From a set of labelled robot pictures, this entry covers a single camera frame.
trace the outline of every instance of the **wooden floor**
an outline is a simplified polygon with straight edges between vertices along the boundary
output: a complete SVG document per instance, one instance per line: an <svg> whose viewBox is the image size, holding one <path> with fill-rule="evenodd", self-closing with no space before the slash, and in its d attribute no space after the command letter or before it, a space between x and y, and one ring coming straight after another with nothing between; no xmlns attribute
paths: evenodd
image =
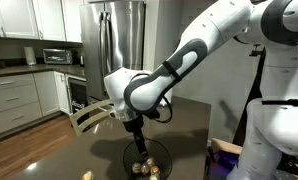
<svg viewBox="0 0 298 180"><path fill-rule="evenodd" d="M61 149L76 138L69 117L59 116L0 142L0 179Z"/></svg>

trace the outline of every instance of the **food item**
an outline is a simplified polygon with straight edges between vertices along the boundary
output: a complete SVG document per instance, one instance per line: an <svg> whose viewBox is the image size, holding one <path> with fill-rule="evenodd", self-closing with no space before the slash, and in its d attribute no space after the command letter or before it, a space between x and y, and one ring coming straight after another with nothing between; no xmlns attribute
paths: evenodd
<svg viewBox="0 0 298 180"><path fill-rule="evenodd" d="M149 177L149 180L160 180L159 174L154 174Z"/></svg>
<svg viewBox="0 0 298 180"><path fill-rule="evenodd" d="M150 167L148 166L147 163L143 163L142 166L141 166L141 172L143 175L146 175L148 174L150 171Z"/></svg>
<svg viewBox="0 0 298 180"><path fill-rule="evenodd" d="M158 166L153 166L150 170L151 174L159 174L160 173L160 169L158 168Z"/></svg>
<svg viewBox="0 0 298 180"><path fill-rule="evenodd" d="M141 171L141 164L140 163L134 163L132 165L132 172L135 173L135 174L138 174L140 173Z"/></svg>
<svg viewBox="0 0 298 180"><path fill-rule="evenodd" d="M154 158L148 158L147 164L149 165L150 168L153 166L156 166L156 160Z"/></svg>
<svg viewBox="0 0 298 180"><path fill-rule="evenodd" d="M87 171L83 176L82 176L82 180L93 180L93 173L92 171Z"/></svg>

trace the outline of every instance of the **drawer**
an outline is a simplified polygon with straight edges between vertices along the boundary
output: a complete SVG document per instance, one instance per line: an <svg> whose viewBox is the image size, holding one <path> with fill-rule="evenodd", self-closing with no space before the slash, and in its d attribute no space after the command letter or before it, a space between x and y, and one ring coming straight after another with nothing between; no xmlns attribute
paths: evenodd
<svg viewBox="0 0 298 180"><path fill-rule="evenodd" d="M0 112L0 133L41 118L38 102Z"/></svg>
<svg viewBox="0 0 298 180"><path fill-rule="evenodd" d="M0 90L0 112L38 101L34 84Z"/></svg>
<svg viewBox="0 0 298 180"><path fill-rule="evenodd" d="M24 74L17 76L6 76L0 78L0 90L13 88L18 86L24 86L28 84L34 84L34 79L32 74Z"/></svg>

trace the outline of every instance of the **stainless steel refrigerator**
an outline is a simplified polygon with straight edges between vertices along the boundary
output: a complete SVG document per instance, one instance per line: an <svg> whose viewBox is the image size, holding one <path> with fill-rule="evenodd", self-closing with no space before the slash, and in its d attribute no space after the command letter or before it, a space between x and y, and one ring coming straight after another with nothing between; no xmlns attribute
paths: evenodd
<svg viewBox="0 0 298 180"><path fill-rule="evenodd" d="M119 67L142 69L143 1L96 1L80 7L88 103L107 99L103 78Z"/></svg>

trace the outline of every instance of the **dark countertop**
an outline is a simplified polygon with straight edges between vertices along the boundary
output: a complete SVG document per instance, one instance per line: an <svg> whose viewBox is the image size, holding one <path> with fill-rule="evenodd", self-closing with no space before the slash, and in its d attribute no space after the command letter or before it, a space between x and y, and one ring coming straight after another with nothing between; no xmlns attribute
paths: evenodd
<svg viewBox="0 0 298 180"><path fill-rule="evenodd" d="M173 119L160 124L144 119L146 138L162 143L169 151L173 168L168 179L202 180L207 155L207 138L211 106L173 97ZM167 108L160 108L167 116ZM123 169L123 152L132 141L123 124L108 118L58 152L36 162L35 168L18 173L13 179L81 179L92 170L94 180L127 179Z"/></svg>
<svg viewBox="0 0 298 180"><path fill-rule="evenodd" d="M47 64L37 64L34 66L23 65L23 66L6 67L4 69L0 69L0 77L45 72L45 71L57 71L57 72L85 78L85 69L84 67L80 67L80 65L47 65Z"/></svg>

